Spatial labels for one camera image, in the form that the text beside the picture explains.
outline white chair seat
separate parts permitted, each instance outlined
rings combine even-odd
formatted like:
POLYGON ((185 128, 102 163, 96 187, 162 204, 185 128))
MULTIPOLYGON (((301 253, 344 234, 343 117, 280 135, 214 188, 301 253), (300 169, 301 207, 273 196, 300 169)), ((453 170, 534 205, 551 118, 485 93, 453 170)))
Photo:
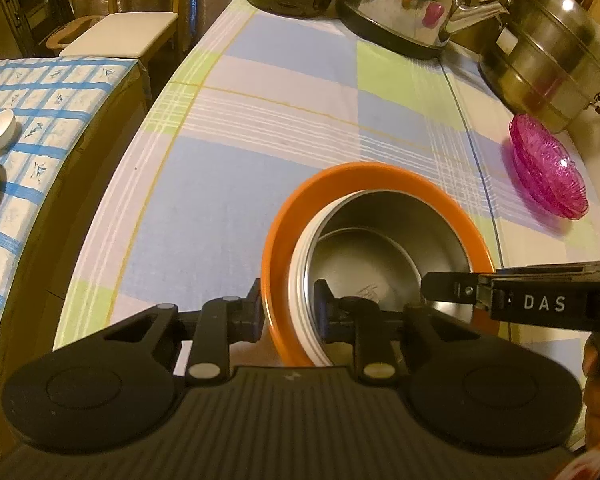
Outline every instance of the white chair seat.
POLYGON ((140 59, 177 18, 175 12, 116 12, 78 37, 60 56, 140 59))

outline scalloped bowl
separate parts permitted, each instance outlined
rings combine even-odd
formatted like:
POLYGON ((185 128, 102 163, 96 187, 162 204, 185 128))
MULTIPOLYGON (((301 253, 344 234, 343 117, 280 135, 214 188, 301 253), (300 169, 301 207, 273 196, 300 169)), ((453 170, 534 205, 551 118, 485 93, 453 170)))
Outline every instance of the scalloped bowl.
POLYGON ((589 210, 584 180, 562 143, 527 115, 515 116, 509 133, 513 166, 533 199, 556 216, 582 218, 589 210))

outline chair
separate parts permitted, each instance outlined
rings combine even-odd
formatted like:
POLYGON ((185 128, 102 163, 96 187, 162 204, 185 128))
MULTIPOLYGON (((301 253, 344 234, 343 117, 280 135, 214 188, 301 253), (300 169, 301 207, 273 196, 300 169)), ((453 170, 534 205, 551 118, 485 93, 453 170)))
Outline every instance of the chair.
POLYGON ((139 59, 147 66, 160 47, 174 38, 176 56, 180 58, 179 2, 173 0, 173 12, 118 12, 118 0, 108 0, 109 15, 74 40, 60 56, 122 57, 139 59))

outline hand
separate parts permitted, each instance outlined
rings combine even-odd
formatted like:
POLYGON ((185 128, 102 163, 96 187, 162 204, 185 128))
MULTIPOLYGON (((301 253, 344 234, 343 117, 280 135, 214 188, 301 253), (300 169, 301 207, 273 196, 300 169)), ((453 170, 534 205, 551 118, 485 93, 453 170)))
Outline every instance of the hand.
POLYGON ((600 364, 598 350, 589 338, 584 347, 582 371, 587 377, 584 387, 586 446, 588 449, 600 444, 600 364))

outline ribbed black surface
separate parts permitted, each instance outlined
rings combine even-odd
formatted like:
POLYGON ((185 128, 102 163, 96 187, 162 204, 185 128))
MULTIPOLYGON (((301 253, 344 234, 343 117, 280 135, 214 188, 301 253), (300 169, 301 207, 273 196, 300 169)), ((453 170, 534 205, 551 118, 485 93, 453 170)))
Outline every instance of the ribbed black surface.
POLYGON ((240 368, 195 388, 155 433, 89 456, 20 446, 8 480, 418 479, 547 480, 571 455, 483 456, 427 433, 389 389, 344 368, 240 368))

